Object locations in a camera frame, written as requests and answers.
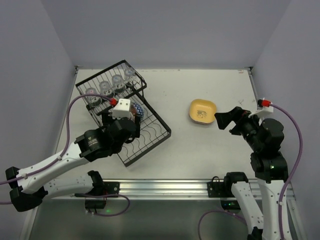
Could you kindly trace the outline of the brown panda square plate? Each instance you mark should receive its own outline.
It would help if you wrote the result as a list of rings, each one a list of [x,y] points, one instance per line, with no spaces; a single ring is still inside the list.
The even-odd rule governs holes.
[[[209,126],[214,122],[214,120],[213,121],[203,121],[201,119],[200,120],[196,120],[196,119],[193,119],[193,118],[191,118],[190,121],[192,123],[200,124],[200,125],[204,125],[204,126]]]

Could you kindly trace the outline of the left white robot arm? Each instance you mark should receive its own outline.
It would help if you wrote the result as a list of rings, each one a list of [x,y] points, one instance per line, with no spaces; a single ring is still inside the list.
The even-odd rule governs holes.
[[[105,126],[87,130],[59,153],[26,168],[10,167],[5,171],[10,185],[10,202],[18,212],[38,207],[43,200],[64,195],[102,196],[107,193],[98,171],[62,179],[64,173],[118,154],[124,144],[140,136],[141,119],[107,117]]]

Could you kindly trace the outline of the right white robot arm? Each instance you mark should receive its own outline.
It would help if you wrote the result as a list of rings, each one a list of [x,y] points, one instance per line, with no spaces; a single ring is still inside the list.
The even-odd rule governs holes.
[[[257,178],[262,206],[258,206],[249,180],[243,172],[228,172],[224,185],[238,201],[247,224],[249,240],[292,239],[286,196],[281,190],[288,179],[288,165],[280,152],[284,140],[283,125],[273,119],[260,121],[257,114],[235,107],[229,112],[216,113],[218,128],[242,136],[252,149],[250,164]]]

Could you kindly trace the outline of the yellow square plate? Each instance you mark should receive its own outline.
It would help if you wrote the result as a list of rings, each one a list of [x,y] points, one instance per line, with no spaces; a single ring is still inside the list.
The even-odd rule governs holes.
[[[198,121],[215,121],[216,112],[216,104],[209,100],[194,99],[189,106],[189,117]]]

